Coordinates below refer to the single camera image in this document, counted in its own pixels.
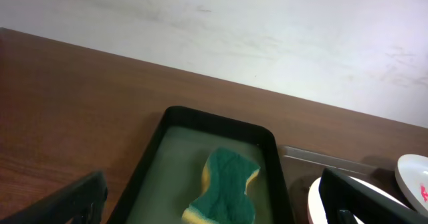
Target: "black tray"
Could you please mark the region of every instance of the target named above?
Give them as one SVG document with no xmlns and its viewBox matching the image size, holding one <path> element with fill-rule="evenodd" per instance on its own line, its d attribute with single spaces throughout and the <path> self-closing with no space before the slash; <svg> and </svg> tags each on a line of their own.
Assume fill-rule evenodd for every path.
<svg viewBox="0 0 428 224">
<path fill-rule="evenodd" d="M 321 177 L 322 171 L 326 167 L 334 168 L 348 176 L 366 181 L 384 190 L 412 209 L 412 206 L 400 191 L 392 170 L 289 146 L 279 147 L 278 151 L 282 156 L 282 170 L 296 223 L 309 223 L 307 212 L 309 188 L 318 177 Z"/>
<path fill-rule="evenodd" d="M 108 222 L 181 223 L 183 211 L 201 194 L 209 153 L 220 146 L 261 166 L 248 187 L 255 222 L 294 223 L 273 134 L 261 126 L 181 106 L 165 111 Z"/>
</svg>

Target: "white wall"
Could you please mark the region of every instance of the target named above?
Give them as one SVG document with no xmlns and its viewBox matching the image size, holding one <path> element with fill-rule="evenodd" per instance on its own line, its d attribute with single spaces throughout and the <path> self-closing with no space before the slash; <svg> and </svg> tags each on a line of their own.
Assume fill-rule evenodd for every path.
<svg viewBox="0 0 428 224">
<path fill-rule="evenodd" d="M 0 0 L 0 26 L 428 127 L 428 0 Z"/>
</svg>

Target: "green sponge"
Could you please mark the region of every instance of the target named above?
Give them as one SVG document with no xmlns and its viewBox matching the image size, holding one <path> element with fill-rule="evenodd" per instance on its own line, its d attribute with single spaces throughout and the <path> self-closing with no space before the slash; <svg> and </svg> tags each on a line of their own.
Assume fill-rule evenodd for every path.
<svg viewBox="0 0 428 224">
<path fill-rule="evenodd" d="M 260 166 L 226 148 L 210 154 L 202 173 L 202 195 L 183 213 L 193 224 L 251 224 L 255 211 L 247 197 L 248 183 Z"/>
</svg>

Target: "white plate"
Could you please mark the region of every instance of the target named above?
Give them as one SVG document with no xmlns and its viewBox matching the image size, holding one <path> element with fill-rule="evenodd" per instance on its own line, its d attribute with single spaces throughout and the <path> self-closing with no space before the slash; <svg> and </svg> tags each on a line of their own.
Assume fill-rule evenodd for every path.
<svg viewBox="0 0 428 224">
<path fill-rule="evenodd" d="M 417 154 L 403 155 L 395 169 L 395 178 L 410 204 L 428 217 L 428 158 Z"/>
<path fill-rule="evenodd" d="M 375 187 L 372 184 L 368 184 L 365 181 L 362 181 L 360 179 L 351 177 L 352 179 L 358 181 L 359 183 L 365 185 L 366 187 L 388 197 L 389 199 L 402 204 L 401 202 L 399 202 L 398 200 L 396 200 L 396 198 L 390 196 L 388 193 L 380 190 L 379 188 Z M 328 224 L 327 223 L 327 218 L 326 218 L 326 213 L 324 211 L 324 206 L 322 205 L 322 201 L 321 201 L 321 196 L 320 196 L 320 192 L 318 191 L 318 188 L 320 186 L 320 181 L 321 178 L 318 178 L 314 181 L 314 183 L 312 183 L 312 185 L 310 186 L 309 189 L 309 195 L 308 195 L 308 218 L 309 218 L 309 223 L 310 224 Z M 357 217 L 355 217 L 356 222 L 358 224 L 364 224 L 360 219 L 358 219 Z"/>
</svg>

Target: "wood grain surface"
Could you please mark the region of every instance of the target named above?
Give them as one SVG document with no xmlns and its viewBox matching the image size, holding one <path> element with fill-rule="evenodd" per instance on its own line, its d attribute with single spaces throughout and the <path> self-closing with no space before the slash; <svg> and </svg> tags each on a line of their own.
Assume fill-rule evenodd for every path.
<svg viewBox="0 0 428 224">
<path fill-rule="evenodd" d="M 110 190 L 105 222 L 174 105 L 265 126 L 278 145 L 386 168 L 402 154 L 428 156 L 425 128 L 7 29 L 0 35 L 0 218 L 100 169 Z"/>
</svg>

